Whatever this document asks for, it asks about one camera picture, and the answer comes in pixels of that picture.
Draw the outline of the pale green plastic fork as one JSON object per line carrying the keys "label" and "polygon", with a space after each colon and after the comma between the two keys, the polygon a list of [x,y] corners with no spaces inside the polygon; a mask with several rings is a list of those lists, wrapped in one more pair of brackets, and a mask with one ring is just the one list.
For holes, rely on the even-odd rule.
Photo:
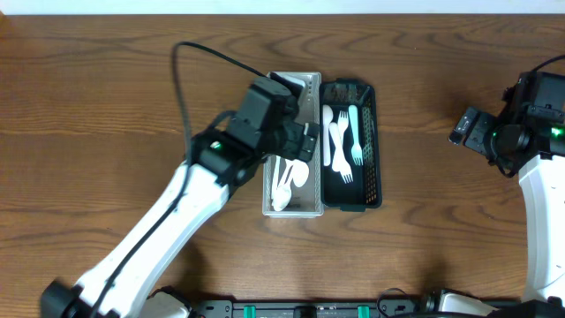
{"label": "pale green plastic fork", "polygon": [[354,163],[358,166],[363,165],[363,150],[360,145],[360,132],[359,132],[359,122],[358,122],[358,107],[355,105],[350,105],[348,108],[350,127],[353,139],[353,145],[351,147],[351,156]]}

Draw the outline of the clear plastic basket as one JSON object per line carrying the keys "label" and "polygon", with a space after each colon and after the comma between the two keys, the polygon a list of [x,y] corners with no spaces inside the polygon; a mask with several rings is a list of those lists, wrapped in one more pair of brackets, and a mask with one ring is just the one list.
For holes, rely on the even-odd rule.
{"label": "clear plastic basket", "polygon": [[[276,72],[286,80],[300,84],[303,88],[298,97],[299,112],[296,121],[300,124],[313,122],[321,125],[320,119],[320,84],[319,72]],[[276,157],[271,155],[263,166],[263,199],[262,213],[271,218],[315,218],[324,213],[320,194],[320,143],[314,146],[313,158],[307,164],[308,178],[301,187],[290,183],[291,197],[288,205],[276,211],[272,205],[273,181],[279,182],[286,168],[283,159],[279,163],[279,174],[275,178]]]}

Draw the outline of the white plastic fork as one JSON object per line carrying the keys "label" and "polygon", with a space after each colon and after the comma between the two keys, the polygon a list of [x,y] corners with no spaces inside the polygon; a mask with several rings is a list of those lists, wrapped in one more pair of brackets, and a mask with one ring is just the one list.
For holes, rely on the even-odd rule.
{"label": "white plastic fork", "polygon": [[350,165],[345,159],[345,155],[343,152],[343,145],[341,142],[341,136],[339,133],[337,123],[334,122],[330,123],[329,134],[335,148],[331,168],[334,172],[340,173],[344,184],[352,183],[353,182],[352,171]]}
{"label": "white plastic fork", "polygon": [[349,117],[344,110],[339,112],[337,122],[331,122],[329,124],[330,138],[335,147],[332,170],[338,171],[344,178],[347,178],[350,175],[350,165],[348,164],[343,152],[343,136],[348,126]]}

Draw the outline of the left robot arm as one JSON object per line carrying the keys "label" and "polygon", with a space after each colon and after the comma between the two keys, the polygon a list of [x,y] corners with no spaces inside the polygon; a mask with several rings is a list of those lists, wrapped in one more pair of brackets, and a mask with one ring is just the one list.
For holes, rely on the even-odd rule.
{"label": "left robot arm", "polygon": [[312,160],[320,131],[300,121],[316,82],[287,72],[259,76],[236,111],[192,137],[190,153],[157,202],[118,246],[78,282],[53,281],[40,298],[42,317],[188,317],[180,299],[154,286],[189,238],[270,155]]}

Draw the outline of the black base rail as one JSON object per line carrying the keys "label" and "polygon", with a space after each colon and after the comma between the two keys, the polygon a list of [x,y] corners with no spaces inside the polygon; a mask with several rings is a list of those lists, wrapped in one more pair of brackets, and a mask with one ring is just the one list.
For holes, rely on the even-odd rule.
{"label": "black base rail", "polygon": [[156,291],[141,310],[148,318],[377,318],[377,317],[556,317],[564,318],[562,299],[521,302],[478,299],[453,290],[438,290],[422,299],[398,289],[373,302],[242,302],[183,298],[172,289]]}

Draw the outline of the black plastic basket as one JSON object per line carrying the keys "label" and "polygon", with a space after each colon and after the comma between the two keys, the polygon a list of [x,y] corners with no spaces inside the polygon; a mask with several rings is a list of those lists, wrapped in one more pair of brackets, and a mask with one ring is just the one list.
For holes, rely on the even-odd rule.
{"label": "black plastic basket", "polygon": [[349,120],[349,126],[343,136],[343,152],[350,165],[353,182],[344,184],[340,173],[334,172],[331,168],[335,152],[331,138],[331,164],[328,167],[323,165],[321,128],[321,201],[329,208],[339,208],[348,212],[363,212],[368,208],[378,208],[382,203],[382,189],[375,89],[358,79],[336,79],[320,85],[319,98],[321,123],[322,106],[325,104],[334,112],[332,122],[337,122],[341,110],[349,116],[349,106],[358,107],[360,145],[363,150],[363,165],[358,166],[354,163],[350,151],[353,139]]}

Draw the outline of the white plastic spoon hidden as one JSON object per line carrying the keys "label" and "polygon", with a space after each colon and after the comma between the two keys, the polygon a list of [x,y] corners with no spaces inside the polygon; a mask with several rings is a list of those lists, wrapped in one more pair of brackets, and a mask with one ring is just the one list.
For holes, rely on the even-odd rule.
{"label": "white plastic spoon hidden", "polygon": [[272,207],[275,211],[282,211],[287,207],[290,202],[292,192],[290,183],[280,184],[273,189],[272,192]]}

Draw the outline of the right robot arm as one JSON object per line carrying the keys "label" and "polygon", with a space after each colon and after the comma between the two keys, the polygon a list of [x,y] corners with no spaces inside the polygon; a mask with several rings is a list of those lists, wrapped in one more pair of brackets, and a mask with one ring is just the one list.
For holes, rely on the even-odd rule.
{"label": "right robot arm", "polygon": [[518,178],[527,227],[527,275],[519,304],[487,317],[564,315],[564,78],[535,68],[504,91],[494,116],[473,107],[448,139]]}

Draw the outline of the white plastic spoon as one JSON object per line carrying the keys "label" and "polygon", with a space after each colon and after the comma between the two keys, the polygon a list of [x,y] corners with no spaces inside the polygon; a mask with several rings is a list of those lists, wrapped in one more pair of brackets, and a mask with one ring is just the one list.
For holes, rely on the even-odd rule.
{"label": "white plastic spoon", "polygon": [[300,188],[305,185],[309,178],[310,170],[307,163],[295,160],[292,168],[292,182],[295,187]]}
{"label": "white plastic spoon", "polygon": [[281,179],[278,183],[278,187],[282,187],[284,184],[287,183],[287,179],[290,175],[290,171],[291,171],[293,165],[294,165],[293,160],[289,160],[289,159],[285,160],[285,170],[284,170],[282,177],[281,177]]}
{"label": "white plastic spoon", "polygon": [[275,167],[274,167],[274,171],[273,171],[272,184],[271,184],[271,200],[272,201],[275,199],[275,191],[277,190],[277,187],[278,187],[280,161],[281,161],[281,157],[276,155],[275,156]]}

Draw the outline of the white plastic knife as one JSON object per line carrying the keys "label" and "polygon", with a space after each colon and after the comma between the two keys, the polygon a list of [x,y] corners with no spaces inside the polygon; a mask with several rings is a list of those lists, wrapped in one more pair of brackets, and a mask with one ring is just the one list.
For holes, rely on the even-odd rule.
{"label": "white plastic knife", "polygon": [[328,167],[331,164],[331,154],[330,154],[330,136],[329,136],[329,125],[334,117],[334,112],[328,105],[322,106],[322,145],[323,145],[323,165]]}

